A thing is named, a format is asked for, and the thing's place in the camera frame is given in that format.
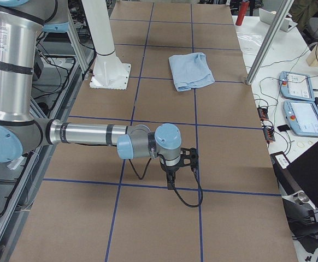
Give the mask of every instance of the red bottle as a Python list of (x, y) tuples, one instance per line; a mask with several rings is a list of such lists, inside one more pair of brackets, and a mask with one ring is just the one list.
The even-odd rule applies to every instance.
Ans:
[(242, 25), (244, 16), (245, 16), (246, 11), (248, 9), (248, 6), (249, 6), (249, 1), (243, 0), (242, 1), (242, 7), (240, 7), (240, 10), (239, 10), (237, 21), (235, 22), (236, 26), (241, 26)]

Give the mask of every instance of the light blue joint cap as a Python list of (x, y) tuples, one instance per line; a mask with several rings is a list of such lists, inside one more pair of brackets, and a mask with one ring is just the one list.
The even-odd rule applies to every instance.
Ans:
[(44, 25), (43, 32), (48, 33), (67, 33), (69, 30), (69, 23), (51, 23)]
[(23, 5), (30, 0), (0, 0), (0, 5), (3, 7), (18, 7), (19, 5)]
[(133, 147), (129, 135), (122, 135), (117, 139), (116, 150), (121, 159), (133, 159)]
[(173, 150), (181, 146), (181, 133), (174, 124), (162, 124), (155, 131), (155, 141), (162, 148)]
[(19, 158), (22, 154), (23, 147), (17, 136), (0, 126), (0, 163)]

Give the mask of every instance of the sticker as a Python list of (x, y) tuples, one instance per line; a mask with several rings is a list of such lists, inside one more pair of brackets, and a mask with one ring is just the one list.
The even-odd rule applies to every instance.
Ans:
[(8, 30), (7, 26), (0, 26), (0, 51), (8, 51)]
[(302, 142), (297, 142), (296, 145), (300, 148), (304, 148), (305, 147), (305, 144), (302, 143)]
[(289, 162), (288, 162), (288, 160), (286, 160), (284, 155), (279, 154), (279, 155), (275, 156), (275, 158), (277, 159), (278, 163), (280, 164), (280, 166), (283, 169), (286, 169), (286, 167), (289, 165)]

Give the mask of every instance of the brown table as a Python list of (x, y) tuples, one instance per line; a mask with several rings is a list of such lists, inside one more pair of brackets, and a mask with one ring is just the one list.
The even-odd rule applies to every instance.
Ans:
[[(297, 261), (229, 8), (117, 2), (111, 26), (128, 87), (85, 81), (69, 120), (175, 123), (199, 150), (203, 204), (166, 190), (157, 160), (139, 181), (115, 148), (58, 145), (10, 261)], [(168, 57), (192, 52), (216, 82), (177, 92)], [(176, 186), (198, 201), (189, 168)]]

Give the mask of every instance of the robotic arm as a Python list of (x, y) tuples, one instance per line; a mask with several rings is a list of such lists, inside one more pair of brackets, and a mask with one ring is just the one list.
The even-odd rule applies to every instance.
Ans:
[(0, 162), (62, 142), (116, 146), (122, 159), (160, 157), (168, 189), (175, 190), (180, 167), (196, 172), (197, 152), (181, 148), (180, 131), (173, 124), (151, 132), (141, 125), (73, 124), (30, 115), (34, 52), (41, 30), (68, 30), (67, 0), (0, 0)]

